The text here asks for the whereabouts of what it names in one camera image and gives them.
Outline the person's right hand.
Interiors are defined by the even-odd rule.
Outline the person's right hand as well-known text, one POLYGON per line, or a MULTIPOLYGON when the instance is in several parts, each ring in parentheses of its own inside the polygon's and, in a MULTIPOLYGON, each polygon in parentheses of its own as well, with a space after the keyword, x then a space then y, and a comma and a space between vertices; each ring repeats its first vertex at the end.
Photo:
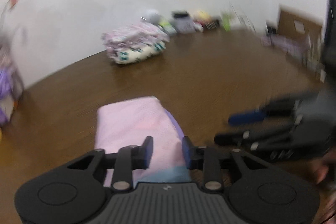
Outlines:
POLYGON ((311 162, 316 184, 323 182, 332 164, 335 164, 335 149, 330 150, 323 157, 314 159, 311 162))

